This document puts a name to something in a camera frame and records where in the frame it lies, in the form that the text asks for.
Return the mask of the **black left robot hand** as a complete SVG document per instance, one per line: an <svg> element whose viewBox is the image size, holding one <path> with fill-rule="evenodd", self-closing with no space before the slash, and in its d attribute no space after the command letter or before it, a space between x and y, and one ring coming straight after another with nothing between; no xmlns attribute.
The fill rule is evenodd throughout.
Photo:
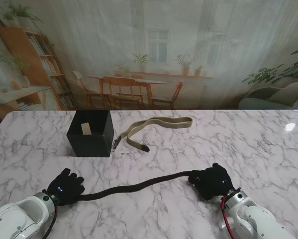
<svg viewBox="0 0 298 239"><path fill-rule="evenodd" d="M65 168L48 186L47 192L54 196L57 206L66 206L78 201L78 197L84 192L82 185L84 178L71 173Z"/></svg>

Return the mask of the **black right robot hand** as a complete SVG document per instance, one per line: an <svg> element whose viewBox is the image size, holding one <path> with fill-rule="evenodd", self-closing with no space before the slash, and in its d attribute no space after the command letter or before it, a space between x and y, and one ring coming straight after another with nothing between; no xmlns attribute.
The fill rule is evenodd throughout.
<svg viewBox="0 0 298 239"><path fill-rule="evenodd" d="M226 196L235 190L226 169L218 163L205 170L193 170L188 180L204 200L211 200L215 196Z"/></svg>

